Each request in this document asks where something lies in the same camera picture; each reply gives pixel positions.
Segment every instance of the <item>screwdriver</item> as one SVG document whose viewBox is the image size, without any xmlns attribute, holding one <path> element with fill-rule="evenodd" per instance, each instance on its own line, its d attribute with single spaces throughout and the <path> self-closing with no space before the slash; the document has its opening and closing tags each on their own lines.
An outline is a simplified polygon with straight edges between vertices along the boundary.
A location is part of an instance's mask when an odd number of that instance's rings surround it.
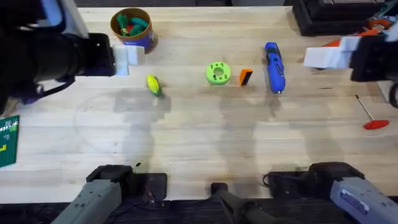
<svg viewBox="0 0 398 224">
<path fill-rule="evenodd" d="M 286 80 L 284 75 L 285 68 L 278 45 L 275 42 L 268 42 L 264 49 L 267 57 L 269 86 L 273 93 L 281 94 L 285 89 Z"/>
<path fill-rule="evenodd" d="M 367 109 L 367 107 L 362 103 L 362 100 L 359 99 L 358 95 L 355 95 L 356 99 L 359 101 L 359 103 L 362 105 L 362 107 L 365 109 L 366 113 L 368 114 L 368 116 L 372 119 L 371 121 L 367 122 L 363 128 L 366 130 L 375 130 L 375 129 L 380 129 L 383 128 L 385 126 L 387 126 L 390 121 L 389 120 L 376 120 L 374 119 L 374 117 L 372 116 L 372 114 L 369 112 L 369 110 Z"/>
</svg>

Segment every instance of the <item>green book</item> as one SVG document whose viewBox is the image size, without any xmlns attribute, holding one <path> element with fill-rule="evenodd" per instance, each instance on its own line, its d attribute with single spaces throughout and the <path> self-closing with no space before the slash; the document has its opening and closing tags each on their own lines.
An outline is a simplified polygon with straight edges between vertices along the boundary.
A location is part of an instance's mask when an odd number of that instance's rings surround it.
<svg viewBox="0 0 398 224">
<path fill-rule="evenodd" d="M 17 161 L 19 115 L 0 119 L 0 167 Z"/>
</svg>

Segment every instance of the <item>wooden table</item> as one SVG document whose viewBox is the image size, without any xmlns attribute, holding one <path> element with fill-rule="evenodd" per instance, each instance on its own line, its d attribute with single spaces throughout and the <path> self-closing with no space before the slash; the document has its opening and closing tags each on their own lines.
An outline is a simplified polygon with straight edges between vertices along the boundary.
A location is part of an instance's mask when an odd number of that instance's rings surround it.
<svg viewBox="0 0 398 224">
<path fill-rule="evenodd" d="M 109 35 L 118 8 L 80 9 L 90 32 Z M 130 77 L 82 77 L 70 88 L 19 106 L 17 163 L 0 169 L 0 203 L 69 202 L 97 166 L 129 164 L 166 172 L 168 199 L 207 198 L 212 182 L 241 197 L 268 197 L 261 177 L 270 170 L 308 169 L 345 161 L 388 195 L 398 195 L 398 110 L 375 83 L 354 83 L 349 70 L 303 67 L 305 48 L 335 37 L 302 37 L 290 7 L 147 8 L 159 44 Z M 277 42 L 287 88 L 264 82 L 266 42 Z M 205 78 L 210 62 L 233 71 L 225 86 Z M 238 86 L 242 68 L 254 73 Z M 146 88 L 146 75 L 165 98 Z M 391 124 L 366 131 L 354 94 Z"/>
</svg>

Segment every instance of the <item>green plastic ring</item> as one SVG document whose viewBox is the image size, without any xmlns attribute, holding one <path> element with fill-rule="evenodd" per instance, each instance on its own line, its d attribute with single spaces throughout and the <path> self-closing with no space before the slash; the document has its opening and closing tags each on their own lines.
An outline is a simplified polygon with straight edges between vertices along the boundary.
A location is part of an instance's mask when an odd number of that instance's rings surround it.
<svg viewBox="0 0 398 224">
<path fill-rule="evenodd" d="M 213 62 L 207 66 L 206 79 L 212 85 L 224 85 L 231 78 L 231 68 L 224 62 Z"/>
</svg>

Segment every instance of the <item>orange object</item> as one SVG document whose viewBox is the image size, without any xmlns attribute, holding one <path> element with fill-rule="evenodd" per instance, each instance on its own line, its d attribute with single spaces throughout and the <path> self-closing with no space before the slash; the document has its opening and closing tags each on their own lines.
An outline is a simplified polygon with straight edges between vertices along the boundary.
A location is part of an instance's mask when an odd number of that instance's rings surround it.
<svg viewBox="0 0 398 224">
<path fill-rule="evenodd" d="M 369 20 L 368 28 L 370 29 L 377 25 L 382 25 L 385 29 L 390 29 L 392 22 L 385 19 L 371 19 Z"/>
<path fill-rule="evenodd" d="M 378 35 L 378 34 L 380 34 L 380 32 L 381 31 L 379 29 L 371 29 L 371 30 L 367 30 L 367 31 L 362 32 L 362 33 L 358 33 L 358 34 L 356 34 L 354 36 L 364 37 L 364 36 L 367 36 L 367 35 Z M 330 43 L 325 44 L 322 47 L 338 47 L 340 45 L 340 40 L 341 39 L 334 40 L 334 41 L 332 41 Z"/>
<path fill-rule="evenodd" d="M 389 120 L 373 120 L 366 123 L 363 128 L 366 130 L 375 130 L 386 127 L 389 123 Z"/>
<path fill-rule="evenodd" d="M 241 86 L 248 84 L 248 81 L 252 73 L 253 70 L 251 70 L 250 68 L 242 69 L 241 74 L 239 76 L 239 84 Z"/>
</svg>

